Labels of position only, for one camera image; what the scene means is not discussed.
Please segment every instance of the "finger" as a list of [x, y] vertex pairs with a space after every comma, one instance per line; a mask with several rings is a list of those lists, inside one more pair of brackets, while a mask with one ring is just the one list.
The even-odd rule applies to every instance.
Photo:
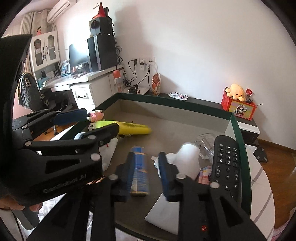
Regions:
[[38, 212], [43, 206], [43, 203], [39, 203], [33, 206], [30, 206], [31, 211]]
[[17, 201], [15, 201], [11, 196], [6, 196], [4, 198], [0, 199], [0, 206], [7, 206], [10, 209], [14, 210], [23, 210], [25, 207], [22, 205], [19, 205]]

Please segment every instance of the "white cabinet door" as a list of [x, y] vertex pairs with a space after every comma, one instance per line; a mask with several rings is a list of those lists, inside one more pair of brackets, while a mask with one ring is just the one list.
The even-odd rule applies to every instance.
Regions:
[[57, 46], [57, 32], [52, 31], [43, 34], [47, 65], [59, 62], [59, 50]]
[[30, 54], [34, 72], [47, 66], [43, 34], [32, 38]]

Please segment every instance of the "human hand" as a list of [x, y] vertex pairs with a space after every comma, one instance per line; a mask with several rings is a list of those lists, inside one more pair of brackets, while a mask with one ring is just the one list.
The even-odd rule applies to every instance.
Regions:
[[[43, 203], [39, 203], [33, 206], [30, 206], [30, 210], [33, 212], [38, 212], [43, 206]], [[25, 207], [19, 205], [11, 196], [6, 196], [0, 199], [0, 209], [3, 210], [23, 210]]]

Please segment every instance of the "red box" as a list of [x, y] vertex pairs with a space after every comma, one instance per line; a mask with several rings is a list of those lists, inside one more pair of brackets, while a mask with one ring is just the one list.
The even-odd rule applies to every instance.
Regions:
[[234, 100], [232, 99], [232, 97], [228, 97], [226, 95], [225, 90], [224, 90], [221, 105], [224, 110], [233, 112], [235, 116], [238, 116], [247, 120], [252, 120], [253, 114], [257, 108], [254, 102], [246, 103], [246, 102], [241, 102], [239, 100]]

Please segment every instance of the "plastic bag of snacks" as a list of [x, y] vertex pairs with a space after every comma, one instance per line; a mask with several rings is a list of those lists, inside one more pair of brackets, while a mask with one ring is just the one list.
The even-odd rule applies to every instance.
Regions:
[[156, 73], [153, 77], [152, 77], [152, 92], [153, 95], [159, 95], [160, 93], [160, 74]]

